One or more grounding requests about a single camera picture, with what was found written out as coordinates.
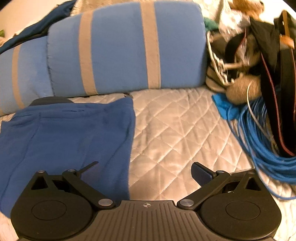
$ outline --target green object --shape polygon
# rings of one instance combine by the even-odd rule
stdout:
[[[209,18],[204,18],[204,23],[205,23],[205,31],[213,31],[218,29],[218,24]]]
[[[5,31],[4,30],[0,31],[0,37],[5,37]]]

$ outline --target white wall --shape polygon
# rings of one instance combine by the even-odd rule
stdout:
[[[0,11],[0,30],[5,37],[42,19],[57,4],[67,0],[12,0]]]

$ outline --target quilted mattress pad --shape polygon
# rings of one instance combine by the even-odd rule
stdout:
[[[132,200],[173,200],[199,188],[190,168],[198,161],[214,171],[229,173],[252,168],[248,157],[222,120],[206,87],[132,92],[136,129],[129,167]],[[109,103],[123,94],[73,98],[75,103]],[[13,115],[0,118],[8,121]],[[293,195],[288,185],[269,180],[283,196]],[[278,241],[296,240],[296,200],[276,202],[282,213],[275,235]],[[0,215],[0,240],[14,241],[11,222]]]

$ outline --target blue cable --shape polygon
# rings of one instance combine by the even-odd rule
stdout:
[[[267,111],[263,98],[260,97],[253,101],[250,103],[250,106],[254,115],[257,117],[259,124],[265,126]],[[238,131],[236,132],[229,119],[231,108],[232,107],[227,111],[227,123],[244,152],[252,158],[255,170],[257,172],[261,170],[274,180],[290,185],[296,185],[296,157],[285,158],[273,153],[270,140],[258,128],[251,116],[248,105],[246,105],[240,112],[237,121]],[[261,177],[260,179],[268,191],[275,197],[283,200],[296,199],[296,196],[283,197],[276,194],[268,187]]]

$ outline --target folded blue fabric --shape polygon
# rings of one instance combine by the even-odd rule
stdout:
[[[48,28],[52,24],[70,16],[71,10],[75,2],[76,0],[62,3],[61,5],[54,8],[48,15],[46,15],[39,22],[29,27],[26,27],[17,36],[13,37],[12,39],[9,39],[7,42],[3,44],[2,47],[0,47],[0,54],[25,41],[40,38],[42,36],[47,35]]]
[[[0,211],[7,217],[38,170],[60,175],[98,161],[82,180],[107,197],[129,199],[135,127],[131,98],[110,104],[50,104],[18,111],[0,132]]]
[[[53,96],[46,64],[47,36],[25,42],[0,55],[0,116]]]
[[[206,65],[205,25],[193,2],[116,4],[49,29],[56,96],[197,87],[205,81]]]
[[[224,120],[227,120],[227,114],[229,111],[229,120],[238,119],[239,114],[244,107],[244,105],[234,105],[226,97],[224,93],[218,93],[212,95],[212,99],[218,109],[219,114]]]

